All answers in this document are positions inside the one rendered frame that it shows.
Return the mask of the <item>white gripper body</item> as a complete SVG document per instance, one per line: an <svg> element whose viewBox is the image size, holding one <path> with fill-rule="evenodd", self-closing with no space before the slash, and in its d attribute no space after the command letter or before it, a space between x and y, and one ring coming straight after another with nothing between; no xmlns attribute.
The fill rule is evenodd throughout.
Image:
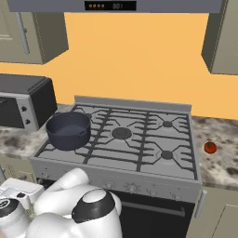
<svg viewBox="0 0 238 238"><path fill-rule="evenodd" d="M8 178L2 183L0 186L0 192L4 192L7 189L14 189L16 191L25 193L29 196L32 204L44 192L44 187L42 185L16 178Z"/></svg>

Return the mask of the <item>dark blue pot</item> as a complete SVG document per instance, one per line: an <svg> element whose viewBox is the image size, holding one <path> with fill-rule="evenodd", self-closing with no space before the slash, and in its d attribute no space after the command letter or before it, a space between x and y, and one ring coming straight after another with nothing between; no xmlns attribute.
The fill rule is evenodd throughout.
<svg viewBox="0 0 238 238"><path fill-rule="evenodd" d="M90 119L82 112L58 112L47 121L46 132L56 149L74 151L89 142Z"/></svg>

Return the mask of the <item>grey gas stove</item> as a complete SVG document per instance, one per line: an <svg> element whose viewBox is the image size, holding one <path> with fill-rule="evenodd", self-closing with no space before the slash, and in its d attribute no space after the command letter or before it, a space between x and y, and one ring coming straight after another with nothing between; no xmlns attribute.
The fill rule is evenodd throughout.
<svg viewBox="0 0 238 238"><path fill-rule="evenodd" d="M30 159L43 184L80 167L94 186L111 182L112 192L128 192L126 185L135 183L139 191L130 194L156 190L157 198L175 200L172 193L180 193L175 201L195 205L202 179L189 105L77 96L73 110L90 118L91 139L73 152L45 141Z"/></svg>

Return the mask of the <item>red tomato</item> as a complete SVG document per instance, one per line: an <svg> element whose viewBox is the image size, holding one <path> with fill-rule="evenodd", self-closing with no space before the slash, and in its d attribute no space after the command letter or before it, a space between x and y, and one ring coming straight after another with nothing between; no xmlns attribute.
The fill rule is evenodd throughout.
<svg viewBox="0 0 238 238"><path fill-rule="evenodd" d="M210 154L215 153L217 149L218 149L218 146L212 141L208 141L204 146L205 152Z"/></svg>

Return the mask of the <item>olive base cupboard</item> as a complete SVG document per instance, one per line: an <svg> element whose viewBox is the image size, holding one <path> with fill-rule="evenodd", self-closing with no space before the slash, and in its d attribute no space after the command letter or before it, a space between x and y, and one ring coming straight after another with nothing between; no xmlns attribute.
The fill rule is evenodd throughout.
<svg viewBox="0 0 238 238"><path fill-rule="evenodd" d="M35 183L36 178L33 167L27 158L6 157L0 155L0 166L4 171L7 179L21 179Z"/></svg>

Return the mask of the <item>black and silver toaster oven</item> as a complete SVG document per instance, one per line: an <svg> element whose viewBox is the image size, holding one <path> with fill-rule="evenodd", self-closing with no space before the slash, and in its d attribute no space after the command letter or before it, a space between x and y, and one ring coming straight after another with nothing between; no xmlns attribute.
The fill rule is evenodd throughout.
<svg viewBox="0 0 238 238"><path fill-rule="evenodd" d="M37 131L57 108L50 78L0 73L0 126Z"/></svg>

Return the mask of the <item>black oven door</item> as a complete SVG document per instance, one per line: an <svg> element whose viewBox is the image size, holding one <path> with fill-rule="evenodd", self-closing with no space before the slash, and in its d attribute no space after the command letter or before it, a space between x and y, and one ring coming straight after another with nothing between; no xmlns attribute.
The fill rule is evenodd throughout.
<svg viewBox="0 0 238 238"><path fill-rule="evenodd" d="M130 209L122 209L120 221L123 238L186 238L191 222L194 203L175 201L146 195L113 191L121 202L160 206L185 210L185 217L176 217L159 213L146 213Z"/></svg>

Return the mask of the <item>olive base cupboard door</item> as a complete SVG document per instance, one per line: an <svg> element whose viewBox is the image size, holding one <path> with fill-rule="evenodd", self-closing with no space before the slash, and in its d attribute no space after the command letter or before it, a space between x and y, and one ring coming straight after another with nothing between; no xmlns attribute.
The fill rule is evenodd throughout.
<svg viewBox="0 0 238 238"><path fill-rule="evenodd" d="M238 187L202 187L207 191L199 218L194 214L186 238L238 238Z"/></svg>

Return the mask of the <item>grey range hood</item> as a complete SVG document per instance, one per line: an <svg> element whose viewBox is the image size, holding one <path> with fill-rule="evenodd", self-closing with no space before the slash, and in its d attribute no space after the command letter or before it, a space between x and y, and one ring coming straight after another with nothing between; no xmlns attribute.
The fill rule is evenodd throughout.
<svg viewBox="0 0 238 238"><path fill-rule="evenodd" d="M222 0L7 0L11 12L219 13Z"/></svg>

